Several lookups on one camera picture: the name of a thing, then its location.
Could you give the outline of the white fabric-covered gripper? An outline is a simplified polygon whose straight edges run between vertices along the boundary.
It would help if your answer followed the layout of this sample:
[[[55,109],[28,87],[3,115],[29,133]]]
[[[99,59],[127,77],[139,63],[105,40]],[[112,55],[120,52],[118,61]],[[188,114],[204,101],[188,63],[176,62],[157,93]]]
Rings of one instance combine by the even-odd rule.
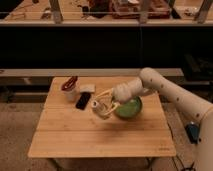
[[[112,107],[104,114],[105,116],[109,116],[117,109],[118,106],[120,106],[120,103],[126,103],[135,96],[140,95],[142,93],[142,89],[143,89],[142,81],[139,78],[136,78],[132,81],[119,84],[115,86],[113,89],[103,91],[102,93],[98,94],[95,97],[95,99],[99,100],[104,97],[112,98],[113,95],[114,99],[117,102],[113,102]]]

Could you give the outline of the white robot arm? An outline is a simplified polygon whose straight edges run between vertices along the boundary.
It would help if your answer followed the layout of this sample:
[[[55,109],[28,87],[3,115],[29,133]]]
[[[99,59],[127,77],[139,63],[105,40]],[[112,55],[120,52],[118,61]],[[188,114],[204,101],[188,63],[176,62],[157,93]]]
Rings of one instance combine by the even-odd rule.
[[[213,103],[185,90],[152,68],[143,68],[134,80],[118,84],[97,95],[92,101],[93,112],[106,119],[120,105],[137,96],[158,91],[177,109],[200,124],[196,171],[213,171]]]

